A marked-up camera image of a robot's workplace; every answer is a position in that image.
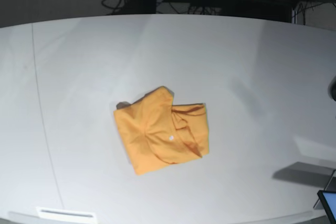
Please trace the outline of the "dark round object at edge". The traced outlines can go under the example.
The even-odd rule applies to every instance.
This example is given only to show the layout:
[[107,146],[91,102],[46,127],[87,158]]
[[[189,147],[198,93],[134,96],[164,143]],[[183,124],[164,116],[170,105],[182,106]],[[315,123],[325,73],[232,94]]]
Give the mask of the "dark round object at edge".
[[328,86],[328,95],[333,101],[336,101],[336,77],[332,79]]

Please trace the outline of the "yellow T-shirt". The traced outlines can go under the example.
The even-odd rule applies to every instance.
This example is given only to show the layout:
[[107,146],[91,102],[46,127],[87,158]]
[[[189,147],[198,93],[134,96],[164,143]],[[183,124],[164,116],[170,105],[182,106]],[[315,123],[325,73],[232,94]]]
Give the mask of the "yellow T-shirt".
[[161,86],[113,113],[122,143],[137,175],[200,159],[209,153],[203,103],[175,105]]

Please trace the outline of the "white label strip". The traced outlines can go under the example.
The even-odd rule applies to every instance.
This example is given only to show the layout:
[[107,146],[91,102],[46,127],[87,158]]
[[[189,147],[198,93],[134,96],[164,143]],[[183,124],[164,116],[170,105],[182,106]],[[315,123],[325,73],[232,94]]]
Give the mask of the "white label strip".
[[61,218],[61,217],[83,217],[83,218],[96,218],[95,213],[83,212],[83,211],[72,211],[72,210],[61,210],[54,208],[36,207],[38,216],[40,218]]

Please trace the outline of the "tablet screen on stand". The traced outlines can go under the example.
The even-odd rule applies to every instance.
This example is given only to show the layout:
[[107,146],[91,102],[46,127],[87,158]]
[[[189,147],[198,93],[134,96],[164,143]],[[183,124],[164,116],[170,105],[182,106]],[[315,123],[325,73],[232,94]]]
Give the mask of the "tablet screen on stand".
[[324,210],[330,223],[335,224],[335,170],[332,171],[323,190],[317,192],[314,210]]

